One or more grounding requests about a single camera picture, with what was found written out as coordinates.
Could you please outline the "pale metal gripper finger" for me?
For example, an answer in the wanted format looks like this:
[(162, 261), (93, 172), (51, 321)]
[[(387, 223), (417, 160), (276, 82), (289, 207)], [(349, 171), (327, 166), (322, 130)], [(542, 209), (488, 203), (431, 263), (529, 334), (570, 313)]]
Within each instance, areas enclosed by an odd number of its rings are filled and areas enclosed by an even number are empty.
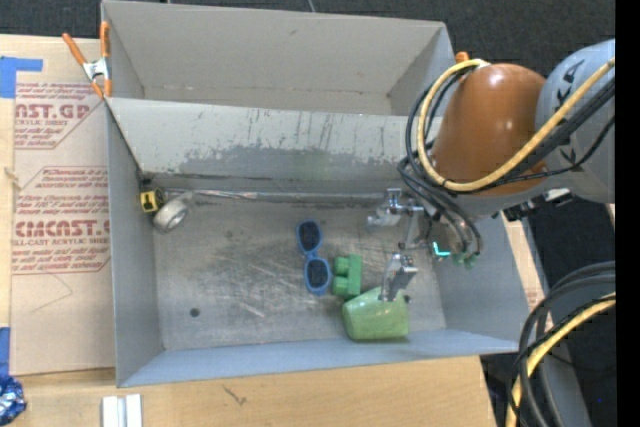
[(386, 190), (383, 200), (367, 217), (368, 226), (396, 226), (401, 219), (425, 213), (424, 207), (401, 188)]
[(379, 299), (383, 302), (394, 301), (398, 292), (406, 289), (417, 273), (418, 268), (411, 256), (394, 253), (382, 276)]

